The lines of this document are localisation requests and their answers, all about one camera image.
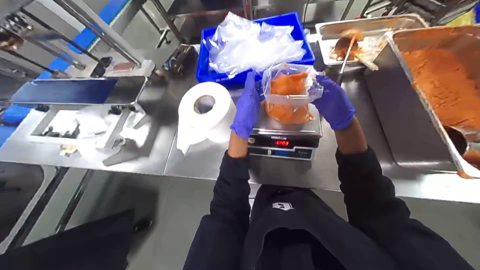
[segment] white paper towel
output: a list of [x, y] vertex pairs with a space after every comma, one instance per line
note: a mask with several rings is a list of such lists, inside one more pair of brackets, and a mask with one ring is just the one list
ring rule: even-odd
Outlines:
[[[211, 110], [199, 113], [195, 102], [203, 96], [211, 96], [215, 103]], [[222, 85], [213, 82], [195, 85], [180, 101], [177, 148], [185, 155], [190, 145], [205, 139], [216, 143], [228, 141], [236, 112], [230, 93]]]

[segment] gloved hand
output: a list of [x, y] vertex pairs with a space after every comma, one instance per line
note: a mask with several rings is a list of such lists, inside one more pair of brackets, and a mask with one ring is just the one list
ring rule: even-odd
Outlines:
[[321, 98], [312, 102], [313, 105], [325, 117], [332, 129], [346, 129], [352, 123], [356, 112], [352, 102], [345, 91], [329, 77], [318, 75], [316, 78], [317, 82], [324, 87], [324, 92]]
[[245, 81], [245, 90], [237, 101], [237, 114], [233, 119], [230, 129], [239, 137], [248, 139], [257, 123], [260, 112], [260, 94], [263, 93], [260, 86], [255, 85], [257, 72], [250, 71]]

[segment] digital scale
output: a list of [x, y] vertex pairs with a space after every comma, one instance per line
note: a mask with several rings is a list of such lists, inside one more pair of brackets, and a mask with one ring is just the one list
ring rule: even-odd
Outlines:
[[308, 104], [314, 119], [306, 124], [285, 124], [266, 115], [261, 106], [258, 122], [248, 139], [249, 154], [295, 160], [313, 160], [322, 127], [320, 115], [313, 104]]

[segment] orange food in bag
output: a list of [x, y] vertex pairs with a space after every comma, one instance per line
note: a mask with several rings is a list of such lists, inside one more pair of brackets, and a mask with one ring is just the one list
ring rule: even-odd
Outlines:
[[[304, 95], [305, 78], [307, 73], [281, 75], [272, 80], [270, 94], [277, 95]], [[293, 106], [286, 104], [274, 104], [265, 102], [265, 112], [268, 116], [277, 119], [283, 123], [304, 124], [313, 119], [308, 111], [308, 104], [302, 106]]]

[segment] plastic bag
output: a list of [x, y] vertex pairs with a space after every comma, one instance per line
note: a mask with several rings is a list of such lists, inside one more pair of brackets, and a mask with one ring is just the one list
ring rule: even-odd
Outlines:
[[307, 123], [313, 120], [308, 103], [323, 94], [316, 76], [319, 73], [309, 65], [279, 64], [263, 74], [265, 112], [283, 123]]
[[293, 26], [261, 25], [231, 12], [213, 36], [203, 40], [209, 67], [229, 78], [254, 69], [262, 72], [277, 63], [299, 61], [306, 53], [303, 41], [294, 40]]

